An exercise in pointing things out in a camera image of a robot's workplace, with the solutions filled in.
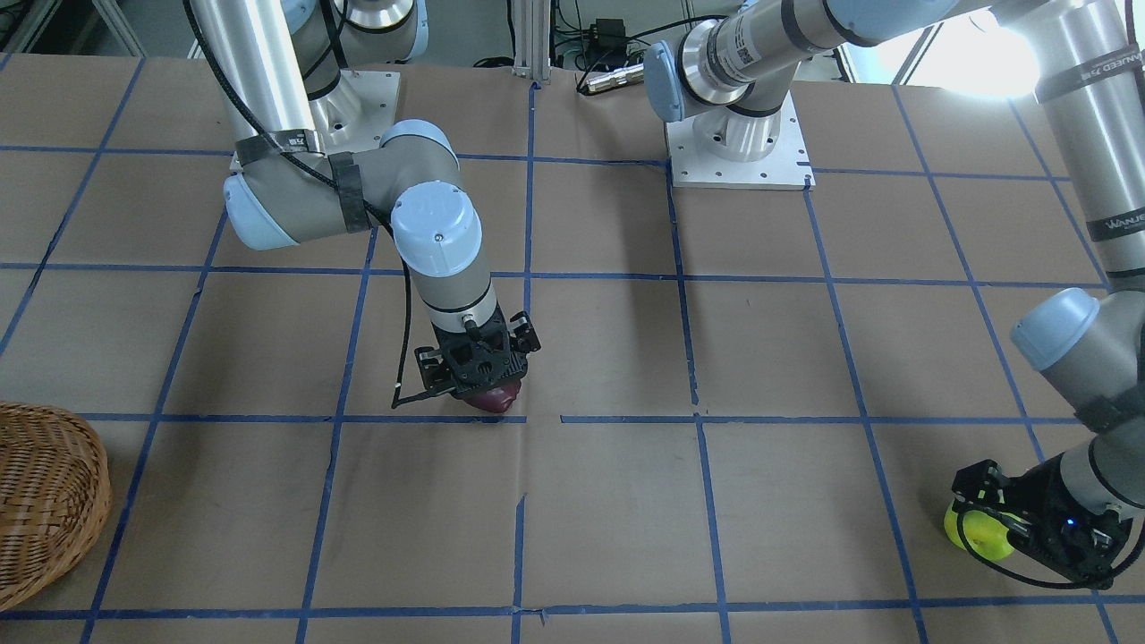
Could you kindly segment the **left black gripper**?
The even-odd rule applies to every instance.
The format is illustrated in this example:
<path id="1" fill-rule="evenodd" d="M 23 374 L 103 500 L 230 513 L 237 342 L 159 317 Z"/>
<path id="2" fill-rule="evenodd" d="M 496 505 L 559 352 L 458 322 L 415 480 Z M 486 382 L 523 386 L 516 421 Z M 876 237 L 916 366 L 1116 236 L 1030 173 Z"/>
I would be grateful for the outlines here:
<path id="1" fill-rule="evenodd" d="M 1128 545 L 1132 521 L 1116 510 L 1093 513 L 1080 505 L 1064 484 L 1063 456 L 1002 481 L 1003 513 L 1028 526 L 1010 531 L 1006 542 L 1064 581 L 1043 581 L 1018 573 L 1006 576 L 1039 588 L 1110 588 L 1134 564 L 1134 549 L 1114 563 Z"/>

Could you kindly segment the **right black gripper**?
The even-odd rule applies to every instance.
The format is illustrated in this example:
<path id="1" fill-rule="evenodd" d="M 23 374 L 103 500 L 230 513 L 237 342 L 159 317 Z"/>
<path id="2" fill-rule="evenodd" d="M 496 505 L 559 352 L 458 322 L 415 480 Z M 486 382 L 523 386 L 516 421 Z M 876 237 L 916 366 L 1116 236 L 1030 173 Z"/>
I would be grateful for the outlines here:
<path id="1" fill-rule="evenodd" d="M 506 319 L 490 319 L 484 325 L 467 323 L 461 333 L 435 327 L 439 347 L 417 348 L 417 366 L 428 394 L 465 399 L 503 383 L 523 379 L 528 354 L 511 348 Z"/>

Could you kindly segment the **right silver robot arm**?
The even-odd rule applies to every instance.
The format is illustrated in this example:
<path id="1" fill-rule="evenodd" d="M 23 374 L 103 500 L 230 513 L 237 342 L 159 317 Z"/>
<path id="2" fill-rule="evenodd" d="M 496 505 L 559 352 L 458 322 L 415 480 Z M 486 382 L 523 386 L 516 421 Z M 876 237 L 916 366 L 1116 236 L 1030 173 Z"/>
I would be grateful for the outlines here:
<path id="1" fill-rule="evenodd" d="M 224 196 L 254 250 L 344 233 L 388 233 L 406 298 L 433 346 L 414 351 L 424 396 L 504 413 L 539 339 L 505 317 L 461 162 L 429 121 L 385 123 L 372 63 L 427 42 L 421 1 L 187 1 L 183 10 L 232 110 L 236 173 Z"/>

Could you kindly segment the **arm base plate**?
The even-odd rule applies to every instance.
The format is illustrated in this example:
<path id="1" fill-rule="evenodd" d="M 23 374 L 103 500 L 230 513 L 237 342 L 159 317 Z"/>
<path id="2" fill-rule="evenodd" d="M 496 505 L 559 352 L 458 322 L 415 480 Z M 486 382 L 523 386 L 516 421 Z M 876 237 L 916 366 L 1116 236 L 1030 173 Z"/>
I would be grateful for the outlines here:
<path id="1" fill-rule="evenodd" d="M 722 109 L 664 129 L 676 187 L 805 191 L 818 184 L 791 95 L 765 117 Z"/>
<path id="2" fill-rule="evenodd" d="M 318 133 L 339 144 L 372 141 L 396 121 L 401 84 L 397 71 L 340 71 L 339 81 L 310 100 Z"/>

